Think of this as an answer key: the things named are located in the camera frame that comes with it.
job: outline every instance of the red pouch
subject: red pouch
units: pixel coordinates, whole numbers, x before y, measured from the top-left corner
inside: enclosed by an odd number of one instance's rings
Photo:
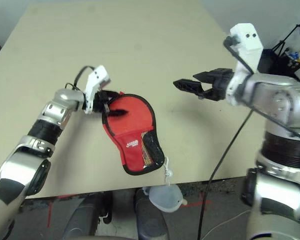
[[[120,151],[124,170],[141,175],[160,168],[165,155],[159,145],[155,113],[141,96],[119,95],[108,103],[110,111],[122,109],[128,113],[107,116],[102,113],[103,127]]]

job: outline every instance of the floor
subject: floor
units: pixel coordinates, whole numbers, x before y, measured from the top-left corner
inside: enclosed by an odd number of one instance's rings
[[[216,181],[208,195],[202,236],[209,229],[249,209],[240,200],[243,178]],[[164,213],[171,240],[197,239],[201,209],[201,182],[179,184],[188,204],[176,212]],[[113,218],[108,225],[100,222],[96,235],[120,236],[138,239],[136,216],[133,209],[135,189],[114,191]],[[57,200],[28,201],[15,218],[15,226],[9,240],[59,240],[63,230],[82,197],[74,196]],[[245,240],[248,214],[218,227],[204,240]]]

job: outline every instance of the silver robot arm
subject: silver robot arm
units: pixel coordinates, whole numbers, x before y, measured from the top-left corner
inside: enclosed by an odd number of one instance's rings
[[[103,66],[88,77],[85,92],[63,88],[44,107],[0,168],[0,240],[27,196],[38,193],[47,178],[50,158],[72,112],[95,112],[95,96],[110,78]]]
[[[173,84],[199,99],[226,99],[268,118],[256,167],[248,170],[242,191],[252,206],[247,239],[300,240],[300,82],[258,73],[263,46],[250,23],[234,26],[224,46],[238,59],[235,72],[218,68],[193,76],[212,84],[209,90],[187,79]]]

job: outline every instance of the white string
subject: white string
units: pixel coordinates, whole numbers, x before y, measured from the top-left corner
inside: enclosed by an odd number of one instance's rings
[[[165,168],[165,184],[170,186],[170,177],[172,176],[172,171],[168,168],[169,166],[169,158],[166,156],[165,157],[165,161],[166,163],[163,164],[164,168]]]
[[[231,222],[232,220],[235,220],[236,218],[240,217],[241,215],[246,214],[246,213],[249,213],[249,212],[251,212],[251,211],[250,211],[250,210],[246,210],[246,211],[244,211],[244,212],[239,213],[237,216],[234,216],[233,218],[230,218],[230,219],[228,219],[228,220],[226,220],[226,221],[223,221],[222,223],[218,224],[217,226],[214,226],[213,228],[211,228],[211,229],[203,236],[203,238],[202,238],[201,240],[204,240],[204,239],[205,239],[205,238],[206,238],[213,230],[215,230],[216,228],[222,226],[223,224],[229,223],[229,222]]]

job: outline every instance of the beige table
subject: beige table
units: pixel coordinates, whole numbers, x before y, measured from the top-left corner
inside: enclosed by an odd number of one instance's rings
[[[103,64],[112,79],[109,89],[141,95],[152,105],[172,182],[208,180],[248,110],[200,101],[173,81],[233,68],[225,36],[197,0],[31,5],[0,52],[0,165],[56,90],[72,83],[82,66]],[[216,179],[244,176],[254,166],[263,122],[252,117]],[[125,173],[99,114],[74,113],[50,161],[46,183],[34,197],[164,183],[163,167],[142,176]]]

